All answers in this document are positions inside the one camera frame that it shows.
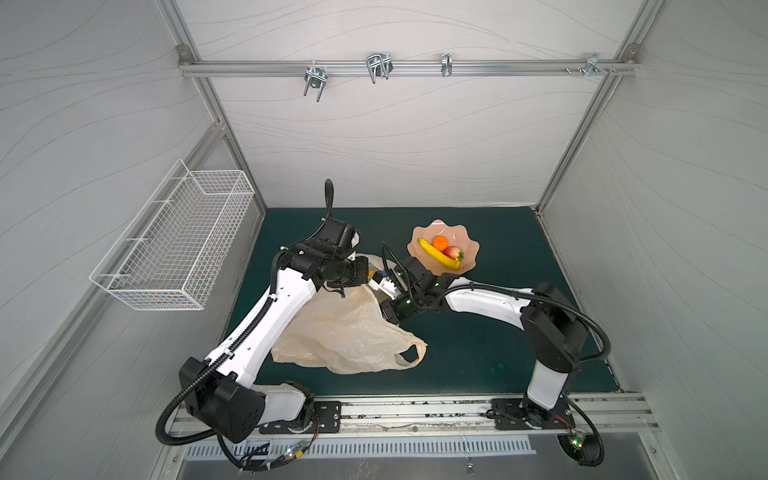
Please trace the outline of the red peach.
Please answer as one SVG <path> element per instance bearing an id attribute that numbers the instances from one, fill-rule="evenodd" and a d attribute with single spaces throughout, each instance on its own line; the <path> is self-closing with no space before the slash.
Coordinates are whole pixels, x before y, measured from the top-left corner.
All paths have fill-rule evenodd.
<path id="1" fill-rule="evenodd" d="M 461 261 L 464 258 L 464 252 L 457 246 L 449 246 L 443 250 L 443 254 L 451 260 Z"/>

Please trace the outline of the orange fruit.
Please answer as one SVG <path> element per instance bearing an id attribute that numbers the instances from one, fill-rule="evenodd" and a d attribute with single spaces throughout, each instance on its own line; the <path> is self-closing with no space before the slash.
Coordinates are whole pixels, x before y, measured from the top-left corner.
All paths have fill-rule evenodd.
<path id="1" fill-rule="evenodd" d="M 450 241 L 446 237 L 442 235 L 437 235 L 433 238 L 432 247 L 435 248 L 437 251 L 443 252 L 449 246 L 450 246 Z"/>

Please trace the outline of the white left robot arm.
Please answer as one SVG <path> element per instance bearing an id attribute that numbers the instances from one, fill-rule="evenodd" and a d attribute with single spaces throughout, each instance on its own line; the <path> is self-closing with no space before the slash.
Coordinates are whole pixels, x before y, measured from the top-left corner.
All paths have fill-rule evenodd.
<path id="1" fill-rule="evenodd" d="M 295 429 L 310 424 L 311 392 L 290 382 L 259 386 L 256 379 L 278 338 L 318 291 L 343 296 L 367 281 L 368 260 L 355 253 L 357 230 L 332 215 L 331 180 L 324 195 L 320 225 L 275 255 L 268 289 L 238 327 L 205 359 L 190 358 L 181 368 L 181 390 L 155 426 L 160 443 L 180 446 L 215 435 L 239 443 L 264 424 L 285 422 Z"/>

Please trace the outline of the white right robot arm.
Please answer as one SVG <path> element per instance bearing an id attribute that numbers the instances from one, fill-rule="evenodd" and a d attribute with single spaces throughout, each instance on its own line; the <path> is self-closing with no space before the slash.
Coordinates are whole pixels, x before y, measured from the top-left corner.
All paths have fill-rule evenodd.
<path id="1" fill-rule="evenodd" d="M 583 411 L 569 396 L 572 378 L 587 364 L 611 351 L 605 331 L 574 307 L 553 285 L 516 289 L 476 282 L 463 276 L 435 275 L 411 262 L 369 275 L 369 287 L 382 295 L 385 320 L 395 325 L 426 311 L 453 311 L 498 320 L 521 330 L 535 362 L 527 389 L 517 401 L 496 399 L 486 411 L 498 430 L 559 429 L 561 450 L 582 467 L 605 459 L 605 445 L 595 423 L 581 430 L 572 416 Z"/>

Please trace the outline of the pink scalloped fruit plate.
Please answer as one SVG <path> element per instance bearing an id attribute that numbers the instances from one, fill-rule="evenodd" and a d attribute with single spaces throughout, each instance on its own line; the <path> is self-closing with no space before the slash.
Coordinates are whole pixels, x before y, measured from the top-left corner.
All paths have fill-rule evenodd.
<path id="1" fill-rule="evenodd" d="M 434 220 L 426 227 L 413 229 L 407 250 L 428 271 L 439 276 L 464 274 L 473 269 L 480 245 L 470 238 L 464 225 Z"/>

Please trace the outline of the green table mat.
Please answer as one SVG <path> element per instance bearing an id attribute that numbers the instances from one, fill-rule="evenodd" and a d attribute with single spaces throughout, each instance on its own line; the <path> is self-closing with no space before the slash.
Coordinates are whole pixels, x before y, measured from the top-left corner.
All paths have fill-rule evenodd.
<path id="1" fill-rule="evenodd" d="M 282 245 L 306 237 L 321 219 L 319 209 L 276 209 L 266 220 L 251 253 L 244 284 L 227 326 L 232 331 L 265 291 L 269 267 Z M 556 286 L 573 297 L 545 234 L 528 207 L 512 208 L 335 208 L 335 217 L 359 229 L 360 250 L 376 255 L 386 243 L 399 259 L 417 226 L 434 220 L 463 225 L 480 250 L 472 280 L 511 288 Z M 304 368 L 266 359 L 262 384 L 291 380 L 321 396 L 522 393 L 535 356 L 525 334 L 506 323 L 454 312 L 425 312 L 405 322 L 424 340 L 427 352 L 415 368 L 337 375 L 325 368 Z"/>

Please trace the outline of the metal hook clamp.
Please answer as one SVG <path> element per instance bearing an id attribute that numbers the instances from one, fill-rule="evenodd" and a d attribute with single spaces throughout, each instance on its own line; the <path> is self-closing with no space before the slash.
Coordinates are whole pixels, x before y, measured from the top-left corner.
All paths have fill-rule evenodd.
<path id="1" fill-rule="evenodd" d="M 379 78 L 388 80 L 393 70 L 392 58 L 389 53 L 374 53 L 365 60 L 371 82 L 375 84 Z"/>
<path id="2" fill-rule="evenodd" d="M 441 75 L 448 78 L 452 75 L 453 57 L 450 53 L 444 53 L 441 57 Z"/>
<path id="3" fill-rule="evenodd" d="M 315 101 L 319 102 L 322 98 L 325 86 L 328 81 L 326 71 L 317 66 L 308 67 L 304 75 L 305 86 L 303 95 L 307 96 L 310 90 L 316 91 Z"/>
<path id="4" fill-rule="evenodd" d="M 569 68 L 565 67 L 563 71 L 570 76 L 580 76 L 582 78 L 587 78 L 591 76 L 613 76 L 617 75 L 619 71 L 614 67 L 604 67 L 600 63 L 600 58 L 597 54 L 593 54 L 592 56 L 588 57 L 584 64 L 578 68 Z"/>

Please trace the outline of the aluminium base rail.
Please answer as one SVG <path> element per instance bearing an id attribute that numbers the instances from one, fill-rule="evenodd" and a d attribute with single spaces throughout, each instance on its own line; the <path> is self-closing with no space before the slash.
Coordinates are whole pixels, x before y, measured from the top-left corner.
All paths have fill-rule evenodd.
<path id="1" fill-rule="evenodd" d="M 323 434 L 354 438 L 588 433 L 590 424 L 602 435 L 661 430 L 639 393 L 571 393 L 569 398 L 576 406 L 559 403 L 540 429 L 512 416 L 522 399 L 512 394 L 320 396 L 316 409 Z"/>

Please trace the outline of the horizontal aluminium rail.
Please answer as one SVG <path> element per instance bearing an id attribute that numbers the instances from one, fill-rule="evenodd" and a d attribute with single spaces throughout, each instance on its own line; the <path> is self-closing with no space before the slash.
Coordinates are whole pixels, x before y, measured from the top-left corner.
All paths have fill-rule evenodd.
<path id="1" fill-rule="evenodd" d="M 575 60 L 459 60 L 453 57 L 450 77 L 502 77 L 502 76 L 570 76 L 565 67 L 578 68 L 587 58 Z M 632 61 L 600 59 L 604 67 L 614 67 L 617 75 L 634 75 L 641 64 Z M 441 75 L 441 58 L 432 60 L 392 60 L 390 78 L 435 77 Z M 185 77 L 202 78 L 302 78 L 308 67 L 324 69 L 329 78 L 367 77 L 364 60 L 330 61 L 198 61 L 181 64 L 179 69 Z"/>

